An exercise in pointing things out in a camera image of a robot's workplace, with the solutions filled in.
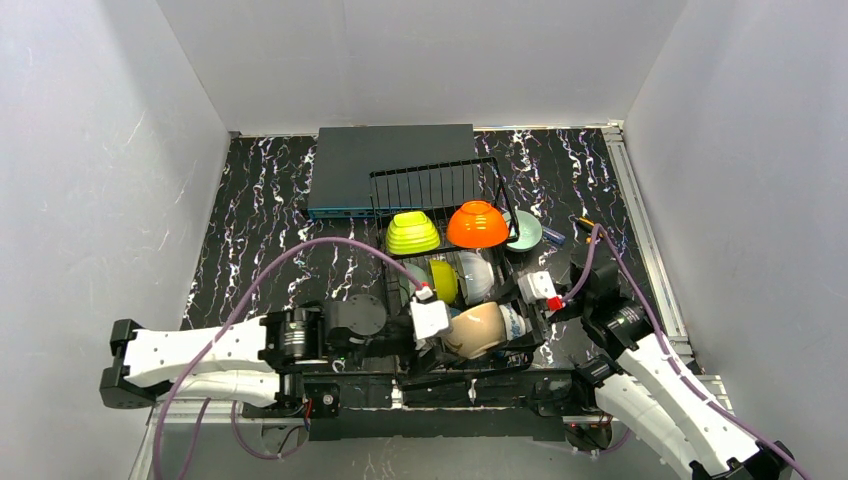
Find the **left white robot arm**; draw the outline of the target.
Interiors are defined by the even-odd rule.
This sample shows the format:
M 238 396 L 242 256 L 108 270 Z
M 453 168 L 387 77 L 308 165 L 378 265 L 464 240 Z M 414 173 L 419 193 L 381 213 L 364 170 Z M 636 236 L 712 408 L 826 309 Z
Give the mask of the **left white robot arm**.
M 450 331 L 450 319 L 441 300 L 411 297 L 390 315 L 367 294 L 308 302 L 229 327 L 163 331 L 120 319 L 112 326 L 112 363 L 102 372 L 99 394 L 112 409 L 146 408 L 174 395 L 298 410 L 310 396 L 296 375 L 347 358 L 411 364 Z

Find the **yellow green bowl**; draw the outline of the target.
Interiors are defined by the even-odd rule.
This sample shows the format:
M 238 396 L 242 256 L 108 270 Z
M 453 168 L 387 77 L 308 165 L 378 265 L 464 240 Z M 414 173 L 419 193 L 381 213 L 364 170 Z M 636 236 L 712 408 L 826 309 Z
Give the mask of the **yellow green bowl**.
M 448 262 L 438 259 L 430 259 L 429 267 L 438 298 L 446 304 L 453 304 L 459 290 L 456 271 Z

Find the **orange white bowl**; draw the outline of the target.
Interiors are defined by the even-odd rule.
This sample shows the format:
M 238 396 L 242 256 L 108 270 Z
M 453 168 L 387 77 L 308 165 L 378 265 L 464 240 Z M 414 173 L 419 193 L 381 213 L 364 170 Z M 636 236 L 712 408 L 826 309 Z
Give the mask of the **orange white bowl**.
M 461 248 L 490 248 L 504 243 L 510 236 L 503 214 L 482 200 L 463 203 L 451 216 L 447 240 Z

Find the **green white bowl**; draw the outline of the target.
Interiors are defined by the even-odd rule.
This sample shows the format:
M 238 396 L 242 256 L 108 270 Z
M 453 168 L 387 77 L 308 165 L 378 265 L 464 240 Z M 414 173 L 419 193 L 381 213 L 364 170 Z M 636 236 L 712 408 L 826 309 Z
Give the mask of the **green white bowl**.
M 413 255 L 441 246 L 434 222 L 423 211 L 407 211 L 393 216 L 386 232 L 386 247 L 391 254 Z

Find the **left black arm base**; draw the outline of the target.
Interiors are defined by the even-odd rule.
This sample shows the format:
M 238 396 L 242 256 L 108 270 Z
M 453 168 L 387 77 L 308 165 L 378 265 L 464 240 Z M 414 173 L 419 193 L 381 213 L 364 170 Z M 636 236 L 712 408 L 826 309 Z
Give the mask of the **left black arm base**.
M 286 377 L 268 399 L 241 400 L 238 420 L 257 420 L 284 433 L 269 452 L 293 454 L 309 440 L 317 420 L 335 419 L 340 413 L 341 387 L 335 382 L 290 380 Z

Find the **cream white bowl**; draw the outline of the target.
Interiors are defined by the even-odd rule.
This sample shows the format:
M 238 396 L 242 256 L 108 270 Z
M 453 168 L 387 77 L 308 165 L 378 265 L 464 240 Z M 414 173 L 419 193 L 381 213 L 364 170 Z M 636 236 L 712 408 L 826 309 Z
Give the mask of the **cream white bowl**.
M 487 302 L 454 316 L 450 320 L 450 331 L 442 339 L 449 350 L 469 360 L 505 343 L 506 327 L 499 305 Z

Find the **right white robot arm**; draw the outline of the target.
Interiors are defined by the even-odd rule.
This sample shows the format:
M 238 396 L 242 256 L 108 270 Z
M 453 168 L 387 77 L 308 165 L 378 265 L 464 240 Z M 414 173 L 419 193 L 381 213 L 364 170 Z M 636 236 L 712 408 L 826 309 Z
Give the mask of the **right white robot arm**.
M 572 371 L 579 402 L 619 419 L 682 479 L 788 479 L 800 470 L 782 443 L 745 425 L 686 367 L 621 260 L 594 257 L 571 270 L 565 293 L 537 271 L 513 276 L 496 297 L 580 319 L 603 352 Z

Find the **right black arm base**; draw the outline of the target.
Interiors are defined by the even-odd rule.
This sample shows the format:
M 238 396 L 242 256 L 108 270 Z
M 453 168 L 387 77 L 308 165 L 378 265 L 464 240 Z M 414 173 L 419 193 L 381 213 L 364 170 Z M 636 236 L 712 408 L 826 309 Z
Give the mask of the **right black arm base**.
M 535 382 L 518 404 L 540 417 L 561 419 L 572 452 L 596 459 L 620 450 L 631 439 L 626 426 L 620 434 L 614 432 L 615 416 L 599 407 L 596 398 L 597 389 L 623 373 L 614 361 L 598 356 Z

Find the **blue patterned bowl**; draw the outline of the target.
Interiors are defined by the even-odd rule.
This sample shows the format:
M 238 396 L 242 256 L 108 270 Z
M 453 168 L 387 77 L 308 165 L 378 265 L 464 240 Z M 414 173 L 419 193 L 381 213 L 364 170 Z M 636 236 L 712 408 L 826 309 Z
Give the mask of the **blue patterned bowl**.
M 531 330 L 525 317 L 511 304 L 502 304 L 499 309 L 503 317 L 507 341 L 516 340 Z

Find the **dark striped white bowl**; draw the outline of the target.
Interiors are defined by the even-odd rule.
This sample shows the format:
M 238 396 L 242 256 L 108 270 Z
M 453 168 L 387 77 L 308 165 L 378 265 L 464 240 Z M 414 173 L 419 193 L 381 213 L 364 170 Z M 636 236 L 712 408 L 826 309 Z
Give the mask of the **dark striped white bowl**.
M 491 263 L 473 251 L 460 251 L 457 259 L 459 283 L 465 303 L 469 306 L 482 303 L 495 283 Z

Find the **grey green small bowl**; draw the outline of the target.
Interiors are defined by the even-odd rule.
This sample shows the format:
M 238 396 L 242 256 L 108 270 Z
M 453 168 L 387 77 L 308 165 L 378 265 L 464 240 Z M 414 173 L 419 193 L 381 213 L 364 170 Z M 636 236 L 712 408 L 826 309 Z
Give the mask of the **grey green small bowl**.
M 512 224 L 518 228 L 518 236 L 515 241 L 508 242 L 506 248 L 512 252 L 528 252 L 532 250 L 542 239 L 543 230 L 540 221 L 530 212 L 516 210 L 517 221 L 514 222 L 509 212 L 502 214 L 508 225 Z

